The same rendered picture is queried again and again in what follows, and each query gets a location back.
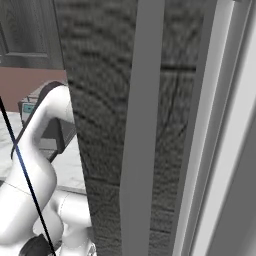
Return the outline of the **dark grey wooden cabinet door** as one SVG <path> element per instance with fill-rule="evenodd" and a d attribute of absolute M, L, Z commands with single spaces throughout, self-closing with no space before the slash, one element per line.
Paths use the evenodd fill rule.
<path fill-rule="evenodd" d="M 139 0 L 55 0 L 98 256 L 120 184 Z M 256 118 L 256 0 L 165 0 L 148 256 L 211 256 Z"/>

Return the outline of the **grey countertop appliance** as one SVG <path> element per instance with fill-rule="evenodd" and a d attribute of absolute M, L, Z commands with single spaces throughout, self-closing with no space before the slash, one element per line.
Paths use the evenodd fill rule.
<path fill-rule="evenodd" d="M 23 125 L 17 139 L 20 139 L 24 132 L 30 116 L 38 107 L 47 93 L 53 88 L 60 86 L 61 82 L 52 81 L 46 85 L 42 85 L 27 97 L 18 102 L 20 118 Z M 76 135 L 75 125 L 60 119 L 52 119 L 49 121 L 39 143 L 41 153 L 52 162 L 58 154 L 62 154 L 65 148 Z"/>

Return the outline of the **dark grey wall cabinet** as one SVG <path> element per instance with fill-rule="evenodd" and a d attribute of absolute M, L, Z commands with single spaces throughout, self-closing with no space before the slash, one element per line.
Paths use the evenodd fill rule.
<path fill-rule="evenodd" d="M 64 69 L 54 0 L 0 0 L 0 67 Z"/>

